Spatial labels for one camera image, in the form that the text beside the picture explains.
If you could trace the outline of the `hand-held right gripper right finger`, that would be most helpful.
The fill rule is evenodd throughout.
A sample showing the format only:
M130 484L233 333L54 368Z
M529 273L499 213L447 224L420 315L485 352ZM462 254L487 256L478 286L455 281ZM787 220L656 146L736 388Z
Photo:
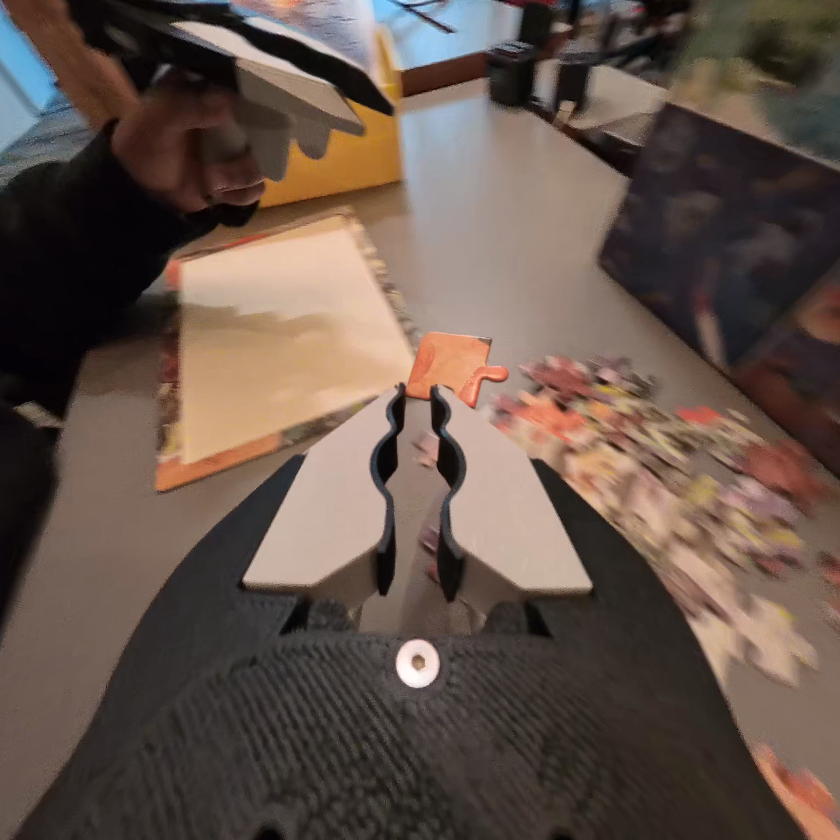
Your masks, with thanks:
M589 594L592 580L530 457L447 387L432 387L430 408L448 486L437 540L446 601Z

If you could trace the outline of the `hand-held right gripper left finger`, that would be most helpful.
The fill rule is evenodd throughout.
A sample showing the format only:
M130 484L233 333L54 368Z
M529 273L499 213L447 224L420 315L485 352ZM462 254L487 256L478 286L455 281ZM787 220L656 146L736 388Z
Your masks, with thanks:
M311 446L242 579L251 592L367 602L396 567L395 503L406 386L399 384Z

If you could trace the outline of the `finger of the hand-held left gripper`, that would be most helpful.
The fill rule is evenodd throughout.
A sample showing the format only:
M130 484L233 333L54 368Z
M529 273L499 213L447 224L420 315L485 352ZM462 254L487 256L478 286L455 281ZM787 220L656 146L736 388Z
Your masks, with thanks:
M393 101L362 65L291 26L259 16L174 26L233 59L238 90L249 103L308 118L356 118L352 103L394 114Z
M365 126L334 85L289 67L236 62L234 147L250 151L272 182L284 179L291 147L309 159L327 153L331 135L362 137Z

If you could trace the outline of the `pile of jigsaw puzzle pieces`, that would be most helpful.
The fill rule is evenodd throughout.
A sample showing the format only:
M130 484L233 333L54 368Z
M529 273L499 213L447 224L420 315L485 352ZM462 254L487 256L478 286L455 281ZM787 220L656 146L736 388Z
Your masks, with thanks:
M816 463L798 444L756 435L735 412L662 410L654 380L629 360L559 355L521 368L532 389L499 396L491 423L557 473L590 508L574 505L570 535L593 549L590 606L540 613L574 639L596 630L593 666L617 681L626 711L649 723L655 757L693 749L689 792L700 783L746 806L729 781L740 754L728 709L734 663L782 688L823 668L827 710L816 695L777 711L780 733L813 736L838 763L838 551L814 550L803 519L827 497Z

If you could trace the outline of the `orange corner jigsaw piece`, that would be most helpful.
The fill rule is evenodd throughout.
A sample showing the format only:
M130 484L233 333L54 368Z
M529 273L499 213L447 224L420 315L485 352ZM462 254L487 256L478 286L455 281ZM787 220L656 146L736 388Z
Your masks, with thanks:
M433 386L450 389L471 408L476 407L484 382L502 383L508 368L488 363L491 339L446 332L426 333L418 346L406 397L429 401Z

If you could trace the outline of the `jigsaw puzzle frame board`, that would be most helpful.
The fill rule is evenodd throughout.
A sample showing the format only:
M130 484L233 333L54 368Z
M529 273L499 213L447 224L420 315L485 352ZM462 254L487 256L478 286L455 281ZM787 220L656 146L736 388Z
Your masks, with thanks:
M303 445L406 382L417 328L350 206L173 258L154 489Z

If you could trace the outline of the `person's left forearm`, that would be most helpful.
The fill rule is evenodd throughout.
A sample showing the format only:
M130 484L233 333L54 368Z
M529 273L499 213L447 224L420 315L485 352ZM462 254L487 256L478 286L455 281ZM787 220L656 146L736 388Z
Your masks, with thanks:
M2 400L67 409L81 361L161 275L180 247L226 218L184 215L130 178L113 122L68 161L27 168L2 187Z

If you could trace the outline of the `person's left hand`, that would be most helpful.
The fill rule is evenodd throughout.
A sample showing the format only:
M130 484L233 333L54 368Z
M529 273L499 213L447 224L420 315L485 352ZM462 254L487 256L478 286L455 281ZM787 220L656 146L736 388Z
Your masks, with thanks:
M233 93L172 71L117 122L112 152L147 193L182 214L218 205L249 207L265 190L254 155L246 150L207 163L201 152L203 133L231 122L234 112Z

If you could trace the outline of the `wooden beam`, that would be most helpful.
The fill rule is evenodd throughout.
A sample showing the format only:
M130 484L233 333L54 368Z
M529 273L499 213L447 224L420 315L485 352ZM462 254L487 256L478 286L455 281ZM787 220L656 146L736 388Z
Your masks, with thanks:
M126 116L140 94L121 66L89 47L65 1L6 1L13 23L56 75L58 87L94 129Z

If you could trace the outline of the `yellow plastic bin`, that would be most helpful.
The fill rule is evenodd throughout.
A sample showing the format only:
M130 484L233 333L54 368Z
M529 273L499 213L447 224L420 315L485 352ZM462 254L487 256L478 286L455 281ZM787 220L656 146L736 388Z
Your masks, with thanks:
M357 192L399 183L403 179L400 115L403 105L402 69L390 30L375 30L374 75L394 104L391 117L357 106L364 135L332 132L325 155L308 158L296 141L290 144L285 177L268 181L260 207L277 207L315 198Z

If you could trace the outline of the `black device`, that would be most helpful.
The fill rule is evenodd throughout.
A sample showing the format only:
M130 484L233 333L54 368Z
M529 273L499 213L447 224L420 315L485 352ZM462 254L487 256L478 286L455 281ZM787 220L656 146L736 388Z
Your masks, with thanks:
M524 108L532 95L538 50L517 40L490 47L485 53L490 100L507 109Z
M590 54L568 55L557 65L553 114L576 114L585 110L593 58Z

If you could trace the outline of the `person's black clothing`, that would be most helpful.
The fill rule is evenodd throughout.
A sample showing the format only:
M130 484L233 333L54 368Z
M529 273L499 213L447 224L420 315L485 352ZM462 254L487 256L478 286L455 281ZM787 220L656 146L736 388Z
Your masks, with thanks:
M1 375L1 626L56 487L63 423L16 376Z

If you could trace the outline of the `illustrated cardboard puzzle box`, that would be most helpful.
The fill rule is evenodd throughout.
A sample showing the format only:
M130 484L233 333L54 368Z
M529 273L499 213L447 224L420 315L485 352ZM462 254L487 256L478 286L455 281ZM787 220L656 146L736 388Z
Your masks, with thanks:
M599 264L838 476L839 2L696 2Z

